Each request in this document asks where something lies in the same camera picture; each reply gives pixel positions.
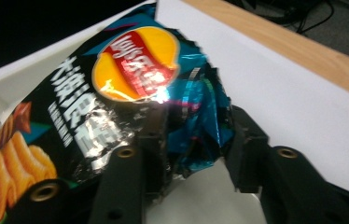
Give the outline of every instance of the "chip bag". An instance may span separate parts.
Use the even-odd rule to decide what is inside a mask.
[[[150,102],[167,105],[171,174],[212,166],[232,138],[230,101],[195,42],[144,5],[107,26],[47,76],[0,129],[0,223],[31,186],[71,189],[99,179],[119,147],[146,125]]]

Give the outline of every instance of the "gray carpet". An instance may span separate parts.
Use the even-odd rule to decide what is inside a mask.
[[[334,7],[333,16],[325,23],[303,35],[327,47],[349,55],[349,0],[330,0],[330,2]],[[269,14],[273,16],[283,15],[283,11],[274,9],[268,5],[258,4],[257,9],[251,8],[248,4],[244,4],[244,6],[249,11],[258,14]],[[308,14],[304,29],[322,21],[329,14],[330,7],[326,2],[318,4]],[[294,24],[285,25],[285,27],[289,30],[296,31],[299,24],[299,22],[296,22]]]

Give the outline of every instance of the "yellow circle logo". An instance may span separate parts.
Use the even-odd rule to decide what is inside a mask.
[[[92,71],[94,88],[115,101],[138,101],[156,95],[175,78],[178,42],[158,27],[141,27],[111,41]]]

